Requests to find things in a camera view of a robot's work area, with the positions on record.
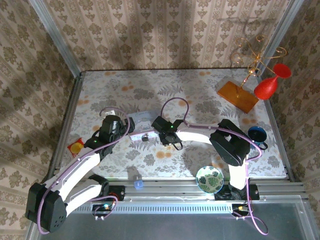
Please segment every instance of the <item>red vase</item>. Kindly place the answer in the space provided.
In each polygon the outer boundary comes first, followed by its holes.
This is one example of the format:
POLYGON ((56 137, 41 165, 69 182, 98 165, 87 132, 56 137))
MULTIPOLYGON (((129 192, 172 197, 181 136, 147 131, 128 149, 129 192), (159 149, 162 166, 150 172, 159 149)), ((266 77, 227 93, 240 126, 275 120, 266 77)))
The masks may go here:
POLYGON ((254 94, 258 99, 267 100, 272 94, 275 93, 278 86, 278 75, 275 77, 269 77, 259 83, 259 85, 254 89, 254 94))

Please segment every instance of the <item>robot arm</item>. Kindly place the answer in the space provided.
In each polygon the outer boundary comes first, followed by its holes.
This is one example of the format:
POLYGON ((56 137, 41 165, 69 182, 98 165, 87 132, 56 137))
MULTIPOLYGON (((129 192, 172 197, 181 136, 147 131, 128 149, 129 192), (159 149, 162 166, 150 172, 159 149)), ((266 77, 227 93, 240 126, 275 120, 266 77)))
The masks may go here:
MULTIPOLYGON (((129 133, 135 129, 135 123, 130 120, 129 133)), ((127 131, 127 126, 115 115, 108 115, 102 122, 98 132, 85 142, 80 153, 57 175, 50 178, 43 184, 35 183, 28 193, 25 216, 27 219, 37 223, 37 215, 40 202, 47 191, 41 208, 40 225, 49 232, 58 230, 66 220, 66 217, 77 207, 94 197, 104 197, 109 192, 109 181, 101 176, 92 175, 87 181, 74 188, 76 184, 93 167, 97 166, 108 154, 112 154, 112 149, 118 140, 127 131), (111 144, 105 148, 92 152, 84 159, 81 156, 88 154, 92 150, 111 144)))
MULTIPOLYGON (((222 129, 230 130, 247 135, 242 132, 230 120, 223 119, 219 124, 222 129)), ((166 121, 161 116, 152 123, 152 126, 159 132, 160 141, 164 146, 176 144, 182 146, 184 141, 196 141, 213 145, 221 158, 228 164, 230 171, 230 185, 242 190, 246 185, 245 160, 250 152, 250 144, 235 135, 220 130, 193 128, 187 126, 183 120, 176 120, 174 123, 166 121)))

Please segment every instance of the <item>blue cup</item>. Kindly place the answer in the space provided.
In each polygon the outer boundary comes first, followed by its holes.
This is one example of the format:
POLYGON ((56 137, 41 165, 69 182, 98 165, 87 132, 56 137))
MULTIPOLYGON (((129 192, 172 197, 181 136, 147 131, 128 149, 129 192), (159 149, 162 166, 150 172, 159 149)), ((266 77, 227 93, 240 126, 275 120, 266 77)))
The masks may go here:
POLYGON ((265 140, 267 140, 267 133, 262 127, 250 127, 248 130, 248 136, 261 150, 266 150, 268 148, 268 145, 265 143, 265 140))

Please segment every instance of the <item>orange acrylic base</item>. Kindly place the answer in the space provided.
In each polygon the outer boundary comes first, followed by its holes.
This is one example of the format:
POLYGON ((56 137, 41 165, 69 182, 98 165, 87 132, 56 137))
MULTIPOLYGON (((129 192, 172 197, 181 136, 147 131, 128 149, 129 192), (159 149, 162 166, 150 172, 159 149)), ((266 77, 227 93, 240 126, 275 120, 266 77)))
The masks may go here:
POLYGON ((259 99, 250 92, 240 88, 231 81, 228 81, 218 91, 218 94, 238 109, 244 111, 246 114, 249 113, 259 101, 259 99))

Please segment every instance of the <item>patterned tablecloth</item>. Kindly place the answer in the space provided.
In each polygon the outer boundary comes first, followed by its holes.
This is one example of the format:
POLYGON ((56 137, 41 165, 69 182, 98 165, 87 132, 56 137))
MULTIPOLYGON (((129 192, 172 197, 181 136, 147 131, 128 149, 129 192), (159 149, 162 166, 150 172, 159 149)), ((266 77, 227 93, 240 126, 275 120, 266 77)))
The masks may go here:
MULTIPOLYGON (((284 164, 264 102, 260 100, 245 114, 217 94, 227 81, 240 85, 246 75, 246 69, 86 72, 67 142, 71 144, 79 137, 84 141, 90 138, 102 124, 99 111, 104 107, 118 107, 130 114, 160 110, 168 99, 182 97, 190 104, 186 119, 190 123, 216 124, 227 118, 245 133, 252 126, 264 128, 269 148, 260 159, 249 163, 249 176, 285 178, 284 164)), ((257 84, 251 77, 244 88, 253 92, 257 84)), ((174 100, 167 104, 164 115, 173 122, 182 119, 185 110, 183 101, 174 100)), ((66 146, 63 166, 72 159, 68 151, 66 146)), ((250 156, 256 154, 251 150, 250 156)), ((126 136, 93 172, 105 178, 126 179, 139 172, 143 178, 181 179, 194 177, 201 167, 209 165, 222 170, 225 178, 229 177, 228 165, 209 144, 186 142, 183 150, 177 151, 172 146, 162 146, 158 138, 132 142, 126 136)))

